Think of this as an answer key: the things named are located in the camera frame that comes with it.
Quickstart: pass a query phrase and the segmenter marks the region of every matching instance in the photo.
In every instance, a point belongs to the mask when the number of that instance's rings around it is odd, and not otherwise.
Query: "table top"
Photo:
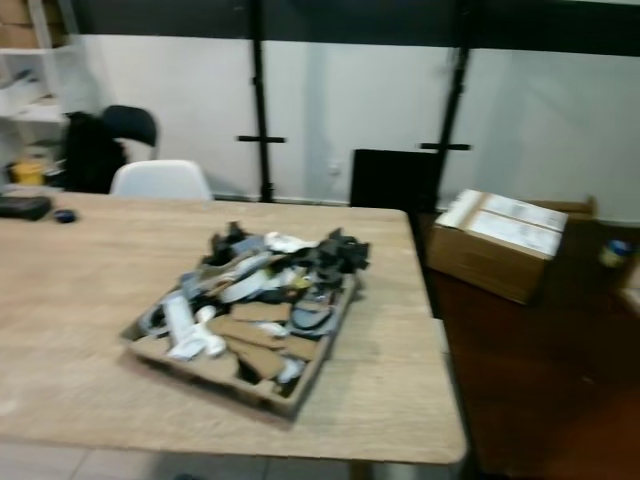
[[[529,306],[429,274],[485,473],[640,478],[640,321],[598,261],[615,238],[640,229],[569,222]]]
[[[404,213],[57,194],[81,220],[0,220],[0,435],[220,454],[448,464],[466,449]],[[294,421],[145,366],[118,339],[239,221],[372,243],[360,299]]]

